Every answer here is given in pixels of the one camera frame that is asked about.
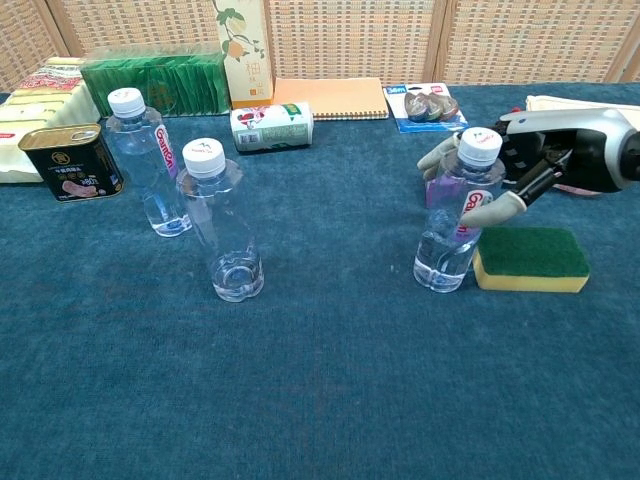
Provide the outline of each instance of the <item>small can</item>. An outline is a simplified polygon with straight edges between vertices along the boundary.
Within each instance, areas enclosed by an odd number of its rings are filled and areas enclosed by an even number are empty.
[[[108,197],[122,190],[122,175],[98,124],[34,130],[18,147],[60,202]]]
[[[239,108],[231,131],[239,152],[311,145],[313,114],[306,102]]]

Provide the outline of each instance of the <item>plastic water bottle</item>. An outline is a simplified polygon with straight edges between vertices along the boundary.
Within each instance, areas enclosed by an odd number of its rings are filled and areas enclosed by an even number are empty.
[[[460,217],[497,196],[505,175],[497,158],[502,138],[487,128],[470,128],[456,150],[446,154],[427,186],[427,220],[413,275],[436,292],[457,289],[481,234],[460,224]]]
[[[137,88],[120,88],[107,98],[113,110],[107,141],[142,200],[151,227],[163,237],[189,230],[191,222],[175,188],[178,164],[162,116],[145,105]]]
[[[243,173],[212,138],[187,143],[177,186],[220,298],[241,302],[264,285],[262,261],[247,221]]]

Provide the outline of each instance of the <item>white can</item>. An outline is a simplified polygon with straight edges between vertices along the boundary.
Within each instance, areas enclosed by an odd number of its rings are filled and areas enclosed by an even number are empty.
[[[311,145],[313,114],[306,102],[239,108],[231,131],[239,152]]]

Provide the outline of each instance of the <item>woven panel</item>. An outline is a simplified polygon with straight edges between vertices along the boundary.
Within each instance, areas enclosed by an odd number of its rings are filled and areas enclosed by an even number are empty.
[[[130,43],[218,41],[211,0],[55,0],[85,53]]]
[[[55,48],[30,0],[5,1],[0,8],[0,92],[14,90]]]
[[[602,81],[639,10],[640,0],[460,0],[441,80]]]
[[[435,0],[271,0],[276,76],[421,80]]]

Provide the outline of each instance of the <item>yellow sponge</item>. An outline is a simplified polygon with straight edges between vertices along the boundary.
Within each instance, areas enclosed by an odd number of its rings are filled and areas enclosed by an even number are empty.
[[[577,293],[589,279],[582,250],[561,228],[485,228],[473,269],[486,290]]]

